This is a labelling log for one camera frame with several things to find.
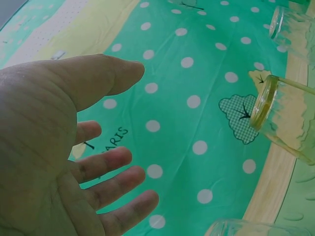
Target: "beige border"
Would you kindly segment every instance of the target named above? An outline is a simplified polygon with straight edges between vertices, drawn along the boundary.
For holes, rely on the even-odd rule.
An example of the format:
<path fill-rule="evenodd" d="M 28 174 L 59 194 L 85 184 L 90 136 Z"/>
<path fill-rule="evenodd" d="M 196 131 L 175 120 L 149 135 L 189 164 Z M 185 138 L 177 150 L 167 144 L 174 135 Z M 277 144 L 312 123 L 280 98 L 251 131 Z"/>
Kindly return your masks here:
<path fill-rule="evenodd" d="M 291 9 L 301 11 L 299 4 L 290 2 Z M 315 0 L 307 14 L 315 16 Z M 308 65 L 288 54 L 286 78 L 307 84 Z M 294 170 L 295 158 L 275 144 L 271 144 L 264 169 L 243 219 L 253 222 L 274 223 L 280 211 Z"/>

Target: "cloud-shaped tree print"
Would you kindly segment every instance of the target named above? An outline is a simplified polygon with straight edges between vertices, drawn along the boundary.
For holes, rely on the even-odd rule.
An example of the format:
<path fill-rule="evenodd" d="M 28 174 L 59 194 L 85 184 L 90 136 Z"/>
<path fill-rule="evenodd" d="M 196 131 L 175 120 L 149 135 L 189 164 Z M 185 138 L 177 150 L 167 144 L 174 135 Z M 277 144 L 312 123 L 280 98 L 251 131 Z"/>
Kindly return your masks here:
<path fill-rule="evenodd" d="M 245 97 L 233 95 L 219 102 L 219 108 L 228 119 L 230 128 L 236 139 L 243 144 L 249 144 L 258 136 L 258 132 L 250 126 L 250 118 L 256 97 L 248 95 Z"/>

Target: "glass jar mouth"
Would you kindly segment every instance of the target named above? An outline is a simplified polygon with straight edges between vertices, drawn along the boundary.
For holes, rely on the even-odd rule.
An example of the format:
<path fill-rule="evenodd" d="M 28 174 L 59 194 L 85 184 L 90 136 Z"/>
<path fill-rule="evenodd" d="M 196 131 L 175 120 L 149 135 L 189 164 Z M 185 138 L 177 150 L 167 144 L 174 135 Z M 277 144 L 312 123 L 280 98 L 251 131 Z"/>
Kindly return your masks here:
<path fill-rule="evenodd" d="M 282 7 L 277 6 L 271 19 L 271 24 L 269 28 L 269 37 L 271 39 L 276 39 L 281 30 L 282 22 L 284 19 L 284 11 Z"/>
<path fill-rule="evenodd" d="M 278 88 L 279 77 L 268 75 L 252 110 L 250 125 L 259 131 L 267 119 Z"/>

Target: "white dot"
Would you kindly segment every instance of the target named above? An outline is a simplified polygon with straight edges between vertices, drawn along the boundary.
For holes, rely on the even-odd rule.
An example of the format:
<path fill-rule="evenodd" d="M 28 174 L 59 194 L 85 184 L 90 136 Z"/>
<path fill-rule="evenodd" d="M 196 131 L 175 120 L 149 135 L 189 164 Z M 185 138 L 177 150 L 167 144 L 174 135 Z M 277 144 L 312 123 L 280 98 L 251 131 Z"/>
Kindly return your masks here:
<path fill-rule="evenodd" d="M 208 29 L 211 29 L 211 30 L 216 30 L 216 28 L 215 28 L 214 26 L 212 26 L 212 25 L 206 25 L 206 27 L 207 27 Z"/>
<path fill-rule="evenodd" d="M 146 123 L 146 128 L 150 132 L 157 132 L 160 129 L 160 124 L 156 120 L 151 120 Z"/>
<path fill-rule="evenodd" d="M 175 30 L 175 33 L 177 36 L 184 36 L 185 34 L 187 34 L 187 29 L 179 28 L 179 29 Z"/>
<path fill-rule="evenodd" d="M 285 53 L 286 52 L 286 48 L 284 46 L 278 46 L 277 50 L 281 53 Z"/>
<path fill-rule="evenodd" d="M 254 6 L 251 8 L 251 11 L 257 13 L 259 12 L 259 8 Z"/>
<path fill-rule="evenodd" d="M 238 18 L 237 16 L 232 16 L 231 18 L 230 18 L 230 21 L 231 22 L 238 22 L 240 20 L 240 18 Z"/>
<path fill-rule="evenodd" d="M 165 226 L 165 218 L 161 215 L 153 215 L 150 217 L 149 223 L 153 229 L 162 229 Z"/>
<path fill-rule="evenodd" d="M 255 62 L 254 66 L 257 70 L 264 70 L 265 69 L 264 65 L 260 62 Z"/>
<path fill-rule="evenodd" d="M 225 79 L 229 83 L 235 83 L 236 81 L 238 81 L 238 76 L 234 72 L 227 72 L 225 74 Z"/>
<path fill-rule="evenodd" d="M 146 22 L 146 23 L 143 23 L 141 25 L 141 29 L 142 30 L 148 30 L 150 27 L 151 27 L 151 23 L 150 22 Z"/>
<path fill-rule="evenodd" d="M 161 166 L 153 164 L 147 168 L 148 176 L 151 178 L 161 178 L 163 169 Z"/>
<path fill-rule="evenodd" d="M 204 154 L 208 149 L 208 145 L 205 141 L 197 141 L 196 143 L 193 144 L 192 150 L 195 154 L 197 155 L 202 155 Z"/>
<path fill-rule="evenodd" d="M 112 51 L 113 52 L 118 52 L 120 49 L 122 48 L 122 44 L 121 43 L 117 43 L 112 47 Z"/>
<path fill-rule="evenodd" d="M 117 106 L 117 102 L 115 99 L 106 99 L 103 103 L 103 106 L 106 109 L 113 109 Z"/>
<path fill-rule="evenodd" d="M 177 10 L 177 9 L 173 9 L 172 12 L 173 12 L 174 14 L 181 14 L 181 13 L 182 13 L 180 10 Z"/>
<path fill-rule="evenodd" d="M 145 60 L 149 60 L 151 59 L 152 57 L 154 57 L 154 51 L 153 50 L 146 50 L 144 53 L 143 53 L 143 58 Z"/>
<path fill-rule="evenodd" d="M 212 194 L 212 191 L 209 189 L 203 189 L 197 195 L 198 201 L 202 204 L 207 204 L 211 202 L 212 198 L 213 198 L 213 194 Z"/>
<path fill-rule="evenodd" d="M 222 43 L 216 43 L 216 47 L 220 50 L 226 50 L 226 46 Z"/>
<path fill-rule="evenodd" d="M 190 68 L 193 65 L 193 59 L 192 58 L 184 58 L 181 61 L 181 65 L 183 68 Z"/>
<path fill-rule="evenodd" d="M 148 7 L 149 5 L 150 5 L 150 3 L 145 1 L 145 2 L 140 4 L 140 7 L 145 8 L 145 7 Z"/>
<path fill-rule="evenodd" d="M 207 12 L 205 12 L 205 11 L 198 11 L 197 13 L 198 13 L 199 15 L 202 15 L 202 16 L 207 15 Z"/>
<path fill-rule="evenodd" d="M 243 38 L 241 38 L 241 42 L 244 44 L 250 44 L 252 42 L 252 40 L 248 37 L 243 37 Z"/>
<path fill-rule="evenodd" d="M 149 83 L 144 89 L 147 93 L 155 93 L 158 90 L 158 85 L 156 83 Z"/>
<path fill-rule="evenodd" d="M 190 96 L 187 99 L 187 105 L 190 108 L 197 108 L 200 105 L 200 103 L 201 103 L 200 97 L 197 95 Z"/>
<path fill-rule="evenodd" d="M 251 174 L 255 171 L 256 169 L 256 163 L 254 162 L 254 160 L 248 159 L 246 161 L 244 161 L 243 163 L 243 171 L 246 174 Z"/>
<path fill-rule="evenodd" d="M 227 6 L 227 5 L 230 4 L 228 1 L 221 1 L 220 3 L 221 3 L 221 5 L 223 5 L 223 6 Z"/>

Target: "human hand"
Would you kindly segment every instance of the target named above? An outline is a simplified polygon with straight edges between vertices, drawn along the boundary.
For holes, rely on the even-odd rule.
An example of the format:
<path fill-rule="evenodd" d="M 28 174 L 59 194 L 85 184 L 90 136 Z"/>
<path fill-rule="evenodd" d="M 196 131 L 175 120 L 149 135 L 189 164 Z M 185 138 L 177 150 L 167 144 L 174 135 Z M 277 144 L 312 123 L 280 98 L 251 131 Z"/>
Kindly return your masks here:
<path fill-rule="evenodd" d="M 0 71 L 0 235 L 121 236 L 158 204 L 147 191 L 106 214 L 145 178 L 131 167 L 82 190 L 79 183 L 131 162 L 123 147 L 68 161 L 73 145 L 101 134 L 99 124 L 77 124 L 77 112 L 103 96 L 129 89 L 143 65 L 104 55 L 38 61 Z"/>

